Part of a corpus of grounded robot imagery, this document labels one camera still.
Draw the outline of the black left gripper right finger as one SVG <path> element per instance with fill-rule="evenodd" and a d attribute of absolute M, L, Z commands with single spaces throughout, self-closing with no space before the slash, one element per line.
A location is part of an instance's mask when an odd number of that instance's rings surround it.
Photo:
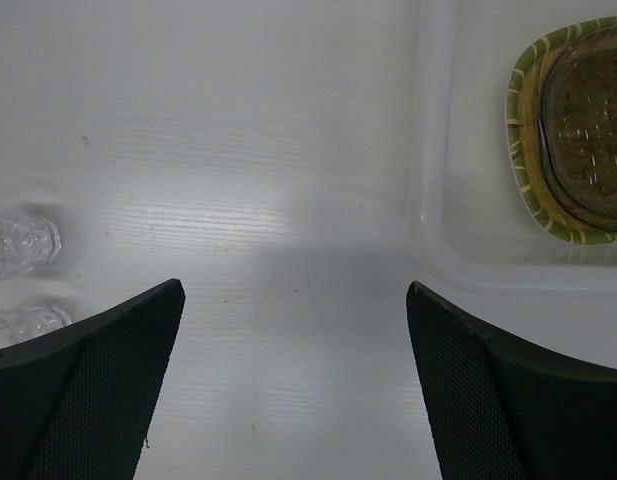
<path fill-rule="evenodd" d="M 414 282 L 407 322 L 445 479 L 617 479 L 617 369 L 543 348 Z"/>

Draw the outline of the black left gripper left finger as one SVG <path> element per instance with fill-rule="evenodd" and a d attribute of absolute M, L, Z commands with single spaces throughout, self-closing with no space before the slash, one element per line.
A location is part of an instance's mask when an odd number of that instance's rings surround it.
<path fill-rule="evenodd" d="M 0 349 L 0 479 L 131 479 L 184 309 L 170 279 Z"/>

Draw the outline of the white plastic bin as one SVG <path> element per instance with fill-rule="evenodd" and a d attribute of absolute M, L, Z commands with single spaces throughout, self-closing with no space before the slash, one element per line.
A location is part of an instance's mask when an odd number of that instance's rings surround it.
<path fill-rule="evenodd" d="M 508 151 L 506 92 L 523 52 L 617 1 L 423 1 L 418 6 L 408 224 L 446 282 L 617 297 L 617 242 L 564 242 L 531 216 Z"/>

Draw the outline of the clear glass plate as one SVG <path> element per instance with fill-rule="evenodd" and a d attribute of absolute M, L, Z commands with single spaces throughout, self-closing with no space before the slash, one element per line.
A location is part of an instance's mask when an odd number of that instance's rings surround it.
<path fill-rule="evenodd" d="M 587 36 L 559 53 L 538 105 L 541 166 L 575 219 L 617 231 L 617 36 Z"/>

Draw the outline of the woven bamboo tray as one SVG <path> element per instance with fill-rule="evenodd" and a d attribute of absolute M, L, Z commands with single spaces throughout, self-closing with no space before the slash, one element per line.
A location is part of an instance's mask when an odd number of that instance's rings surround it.
<path fill-rule="evenodd" d="M 537 113 L 541 84 L 556 56 L 590 35 L 616 37 L 617 16 L 573 24 L 537 39 L 517 60 L 506 92 L 508 151 L 518 189 L 529 213 L 550 235 L 582 245 L 617 242 L 617 231 L 586 225 L 558 204 L 541 166 Z"/>

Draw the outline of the clear glass cup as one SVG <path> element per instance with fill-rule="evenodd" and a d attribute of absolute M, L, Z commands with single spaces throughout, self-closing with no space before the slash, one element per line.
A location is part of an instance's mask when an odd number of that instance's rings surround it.
<path fill-rule="evenodd" d="M 61 247 L 53 222 L 36 213 L 0 208 L 0 282 L 47 267 Z"/>
<path fill-rule="evenodd" d="M 0 349 L 46 335 L 72 323 L 72 318 L 53 304 L 0 311 Z"/>

